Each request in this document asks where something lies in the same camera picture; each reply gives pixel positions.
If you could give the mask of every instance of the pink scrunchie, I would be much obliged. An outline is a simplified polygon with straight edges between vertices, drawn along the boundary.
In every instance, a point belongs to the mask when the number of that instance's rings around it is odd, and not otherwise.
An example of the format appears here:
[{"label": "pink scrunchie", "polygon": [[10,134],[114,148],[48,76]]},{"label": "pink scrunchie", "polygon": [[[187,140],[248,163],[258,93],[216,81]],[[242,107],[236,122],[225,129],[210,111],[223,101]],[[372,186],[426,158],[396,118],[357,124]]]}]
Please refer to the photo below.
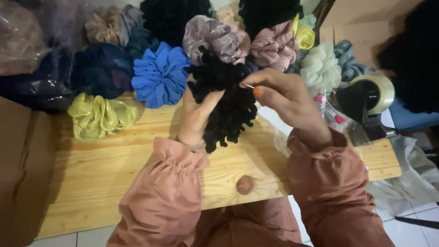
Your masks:
[{"label": "pink scrunchie", "polygon": [[232,32],[238,36],[238,47],[236,47],[235,54],[232,56],[231,63],[245,63],[245,57],[250,53],[250,36],[246,31],[240,30],[237,26],[230,24]]},{"label": "pink scrunchie", "polygon": [[296,60],[299,41],[293,38],[291,21],[263,29],[250,46],[255,64],[284,72]]},{"label": "pink scrunchie", "polygon": [[231,27],[205,15],[196,15],[186,24],[183,38],[184,52],[194,65],[202,63],[200,46],[211,48],[226,63],[231,62],[238,46],[238,36]]}]

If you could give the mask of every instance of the black fabric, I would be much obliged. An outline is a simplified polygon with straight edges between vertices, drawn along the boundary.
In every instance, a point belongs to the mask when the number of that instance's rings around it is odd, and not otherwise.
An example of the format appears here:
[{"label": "black fabric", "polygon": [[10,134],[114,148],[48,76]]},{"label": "black fabric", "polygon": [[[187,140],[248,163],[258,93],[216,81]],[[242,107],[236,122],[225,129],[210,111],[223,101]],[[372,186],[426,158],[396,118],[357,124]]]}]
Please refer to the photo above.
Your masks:
[{"label": "black fabric", "polygon": [[221,61],[212,52],[200,47],[203,52],[203,65],[191,65],[186,69],[192,73],[196,83],[189,81],[187,86],[194,95],[197,104],[203,102],[208,93],[226,90],[212,113],[204,132],[206,152],[212,153],[216,143],[227,147],[227,141],[237,143],[243,124],[253,126],[257,108],[253,92],[239,87],[239,83],[250,74],[243,64],[228,64]]},{"label": "black fabric", "polygon": [[406,30],[378,55],[382,69],[393,70],[396,96],[413,113],[439,112],[439,1],[426,0],[405,20]]},{"label": "black fabric", "polygon": [[209,0],[145,0],[140,4],[143,27],[171,47],[183,46],[186,23],[196,15],[209,16],[210,7]]},{"label": "black fabric", "polygon": [[303,18],[300,0],[240,0],[239,7],[239,15],[251,40],[264,28],[293,20],[297,13],[300,19]]}]

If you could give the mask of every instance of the wooden table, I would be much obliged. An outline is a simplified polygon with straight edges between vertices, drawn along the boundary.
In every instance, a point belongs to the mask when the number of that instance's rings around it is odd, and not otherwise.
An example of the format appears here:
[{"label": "wooden table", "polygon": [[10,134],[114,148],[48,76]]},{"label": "wooden table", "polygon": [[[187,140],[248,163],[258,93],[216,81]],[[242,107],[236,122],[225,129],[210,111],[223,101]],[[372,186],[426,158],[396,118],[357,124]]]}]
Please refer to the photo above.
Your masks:
[{"label": "wooden table", "polygon": [[[39,237],[117,224],[118,203],[150,157],[154,138],[175,138],[180,115],[181,102],[146,109],[131,128],[93,143],[73,137],[69,116],[57,117],[54,123],[60,130],[60,143]],[[287,158],[274,147],[274,129],[261,116],[254,123],[253,128],[246,128],[239,143],[219,147],[210,155],[210,167],[198,174],[203,209],[288,195]],[[361,154],[370,180],[401,174],[388,139],[361,147]],[[255,182],[248,195],[236,191],[243,175]]]}]

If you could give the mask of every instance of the white floor tile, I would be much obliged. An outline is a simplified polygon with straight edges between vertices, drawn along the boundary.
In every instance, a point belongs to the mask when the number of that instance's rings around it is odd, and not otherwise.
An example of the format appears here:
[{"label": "white floor tile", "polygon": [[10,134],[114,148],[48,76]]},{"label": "white floor tile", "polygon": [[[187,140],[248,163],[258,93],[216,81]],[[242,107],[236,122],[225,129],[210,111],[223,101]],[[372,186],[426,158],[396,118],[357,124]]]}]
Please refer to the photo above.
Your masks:
[{"label": "white floor tile", "polygon": [[377,214],[383,221],[394,219],[395,216],[407,216],[414,214],[413,208],[408,200],[389,199],[388,201],[392,205],[391,212],[376,208]]},{"label": "white floor tile", "polygon": [[305,225],[302,222],[302,217],[300,215],[300,208],[297,202],[294,200],[293,196],[288,196],[291,203],[291,209],[293,210],[294,216],[296,217],[297,223],[299,224],[300,236],[302,237],[302,242],[307,242],[310,240],[308,234],[306,233]]},{"label": "white floor tile", "polygon": [[428,247],[427,240],[420,226],[397,220],[386,221],[383,224],[384,230],[396,247]]},{"label": "white floor tile", "polygon": [[[431,220],[439,222],[439,207],[423,211],[421,213],[416,213],[418,219],[421,220]],[[439,247],[439,230],[432,229],[428,227],[421,227],[422,231],[427,238],[430,247]]]},{"label": "white floor tile", "polygon": [[306,245],[308,245],[308,246],[312,246],[312,247],[314,246],[313,243],[312,243],[311,241],[304,242],[303,244],[306,244]]},{"label": "white floor tile", "polygon": [[36,240],[28,247],[76,247],[76,232],[51,238]]},{"label": "white floor tile", "polygon": [[413,210],[414,210],[415,213],[419,213],[419,212],[422,212],[422,211],[425,211],[425,210],[429,210],[429,209],[433,209],[435,207],[439,207],[436,204],[436,202],[427,203],[427,204],[424,204],[424,205],[417,204],[417,203],[411,203],[411,205],[412,205]]},{"label": "white floor tile", "polygon": [[108,226],[89,231],[78,232],[77,247],[105,247],[108,238],[116,226]]}]

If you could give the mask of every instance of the sleeve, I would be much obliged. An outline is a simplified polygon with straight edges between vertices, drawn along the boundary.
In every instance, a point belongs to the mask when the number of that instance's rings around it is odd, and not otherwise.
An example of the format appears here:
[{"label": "sleeve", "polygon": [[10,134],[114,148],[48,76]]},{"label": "sleeve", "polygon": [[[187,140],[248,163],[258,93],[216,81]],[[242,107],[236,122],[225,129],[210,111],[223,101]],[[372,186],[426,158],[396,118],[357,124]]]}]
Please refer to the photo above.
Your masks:
[{"label": "sleeve", "polygon": [[107,247],[192,244],[202,199],[196,172],[209,160],[165,138],[155,138],[153,155],[158,161],[145,165],[122,198]]},{"label": "sleeve", "polygon": [[316,153],[295,137],[295,130],[288,138],[289,186],[313,245],[394,246],[381,218],[372,212],[364,163],[343,134],[331,132],[333,146]]}]

